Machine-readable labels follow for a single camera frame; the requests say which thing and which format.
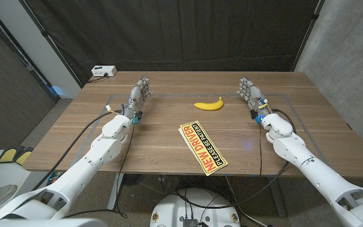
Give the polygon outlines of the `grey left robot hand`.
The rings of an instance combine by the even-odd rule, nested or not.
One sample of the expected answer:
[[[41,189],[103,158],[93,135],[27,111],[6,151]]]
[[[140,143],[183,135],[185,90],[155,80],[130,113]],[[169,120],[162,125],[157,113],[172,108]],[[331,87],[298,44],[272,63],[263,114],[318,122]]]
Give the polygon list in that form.
[[[150,95],[151,87],[149,84],[149,78],[143,76],[131,89],[129,100],[125,107],[138,112],[143,109],[144,104]]]

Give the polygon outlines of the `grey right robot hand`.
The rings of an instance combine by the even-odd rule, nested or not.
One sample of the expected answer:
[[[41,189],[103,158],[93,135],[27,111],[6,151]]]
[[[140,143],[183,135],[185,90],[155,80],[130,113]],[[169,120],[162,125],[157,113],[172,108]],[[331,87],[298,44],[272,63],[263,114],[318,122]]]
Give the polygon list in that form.
[[[265,117],[272,113],[268,106],[268,100],[258,86],[246,77],[240,79],[237,94],[248,103],[250,110],[253,110],[260,117]]]

